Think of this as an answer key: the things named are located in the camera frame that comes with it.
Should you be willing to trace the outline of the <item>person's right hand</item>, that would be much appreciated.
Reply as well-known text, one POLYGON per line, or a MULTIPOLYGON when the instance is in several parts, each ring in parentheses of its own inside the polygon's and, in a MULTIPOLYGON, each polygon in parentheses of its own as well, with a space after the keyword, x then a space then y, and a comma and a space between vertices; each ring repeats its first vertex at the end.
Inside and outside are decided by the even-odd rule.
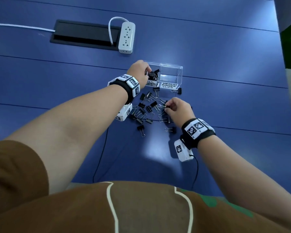
POLYGON ((196 119, 194 112, 189 103, 178 98, 178 108, 176 111, 166 112, 179 128, 191 119, 196 119))

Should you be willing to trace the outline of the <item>person's left hand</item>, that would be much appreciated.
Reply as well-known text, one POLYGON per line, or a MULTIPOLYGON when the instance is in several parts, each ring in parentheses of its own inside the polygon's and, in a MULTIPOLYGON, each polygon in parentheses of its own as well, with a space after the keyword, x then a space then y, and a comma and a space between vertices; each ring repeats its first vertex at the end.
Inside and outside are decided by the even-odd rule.
POLYGON ((148 81, 148 76, 144 75, 144 62, 145 61, 143 60, 138 60, 132 64, 127 71, 128 75, 133 76, 139 82, 141 90, 145 87, 148 81))

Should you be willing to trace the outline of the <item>person's left forearm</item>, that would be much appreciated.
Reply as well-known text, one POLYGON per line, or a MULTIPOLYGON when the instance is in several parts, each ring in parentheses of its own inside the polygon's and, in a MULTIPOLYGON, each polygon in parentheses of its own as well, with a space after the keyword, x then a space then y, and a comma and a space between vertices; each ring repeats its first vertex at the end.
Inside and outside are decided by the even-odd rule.
POLYGON ((127 100, 124 88, 107 86, 48 110, 5 140, 33 149, 46 168, 49 193, 61 192, 127 100))

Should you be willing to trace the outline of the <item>person's right forearm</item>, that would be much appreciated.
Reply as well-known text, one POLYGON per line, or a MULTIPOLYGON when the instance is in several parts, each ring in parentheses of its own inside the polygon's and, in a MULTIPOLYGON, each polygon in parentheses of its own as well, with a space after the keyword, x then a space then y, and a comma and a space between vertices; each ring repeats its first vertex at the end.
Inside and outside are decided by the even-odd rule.
POLYGON ((197 149, 229 202, 291 230, 289 192, 215 135, 199 141, 197 149))

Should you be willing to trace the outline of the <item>pile of black binder clips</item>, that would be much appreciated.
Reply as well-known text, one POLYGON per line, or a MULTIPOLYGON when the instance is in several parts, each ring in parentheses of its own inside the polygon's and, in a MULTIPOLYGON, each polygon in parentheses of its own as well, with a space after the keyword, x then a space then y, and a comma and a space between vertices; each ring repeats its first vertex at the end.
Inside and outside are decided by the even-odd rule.
POLYGON ((159 92, 162 88, 153 87, 153 91, 141 94, 138 105, 132 106, 132 110, 128 118, 136 121, 137 130, 141 133, 141 137, 145 137, 145 123, 152 125, 154 121, 171 124, 172 119, 166 112, 159 107, 159 104, 165 105, 167 99, 161 98, 159 92))

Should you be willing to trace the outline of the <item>clear two-compartment plastic box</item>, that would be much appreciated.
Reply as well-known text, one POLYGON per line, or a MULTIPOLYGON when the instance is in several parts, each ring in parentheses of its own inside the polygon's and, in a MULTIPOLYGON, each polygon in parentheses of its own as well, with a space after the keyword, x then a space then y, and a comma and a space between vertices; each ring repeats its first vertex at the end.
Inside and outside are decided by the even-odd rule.
POLYGON ((146 86, 178 90, 182 84, 183 67, 167 63, 148 62, 152 71, 159 69, 157 81, 148 80, 146 86))

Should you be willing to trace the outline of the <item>black wristband with marker tiles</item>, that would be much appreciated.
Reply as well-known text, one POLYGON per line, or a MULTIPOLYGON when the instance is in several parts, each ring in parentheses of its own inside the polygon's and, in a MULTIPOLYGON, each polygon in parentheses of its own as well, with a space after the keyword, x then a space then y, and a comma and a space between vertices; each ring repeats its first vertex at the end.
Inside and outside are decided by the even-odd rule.
POLYGON ((125 105, 130 104, 133 99, 140 93, 140 84, 137 79, 128 74, 124 74, 120 77, 114 78, 108 82, 107 86, 110 85, 119 85, 121 86, 128 94, 128 99, 125 105))
POLYGON ((182 125, 180 140, 188 149, 198 148, 198 143, 205 138, 216 135, 215 130, 204 120, 192 118, 182 125))

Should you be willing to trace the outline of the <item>white power strip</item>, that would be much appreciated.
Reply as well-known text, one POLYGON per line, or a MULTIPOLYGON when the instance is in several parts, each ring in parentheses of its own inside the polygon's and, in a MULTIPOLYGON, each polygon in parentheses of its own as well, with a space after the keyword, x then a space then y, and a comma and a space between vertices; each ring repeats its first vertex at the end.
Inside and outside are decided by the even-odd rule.
POLYGON ((118 50, 122 54, 132 54, 135 40, 136 25, 132 22, 122 23, 118 50))

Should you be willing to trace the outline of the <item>brown shirt with white line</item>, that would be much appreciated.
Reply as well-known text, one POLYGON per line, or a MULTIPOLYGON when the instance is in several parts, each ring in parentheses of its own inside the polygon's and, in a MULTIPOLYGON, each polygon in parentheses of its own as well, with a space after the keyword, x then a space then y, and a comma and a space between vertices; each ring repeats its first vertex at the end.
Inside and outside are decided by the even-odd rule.
POLYGON ((0 141, 0 233, 291 233, 229 203, 166 184, 113 181, 49 195, 30 147, 0 141))

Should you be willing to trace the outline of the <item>grey rounded object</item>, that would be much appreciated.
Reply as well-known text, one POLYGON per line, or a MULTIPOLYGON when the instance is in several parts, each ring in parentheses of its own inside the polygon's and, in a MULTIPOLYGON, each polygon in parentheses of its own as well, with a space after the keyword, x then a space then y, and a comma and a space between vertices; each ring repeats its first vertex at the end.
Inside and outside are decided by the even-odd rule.
POLYGON ((279 32, 291 26, 291 0, 274 0, 279 32))

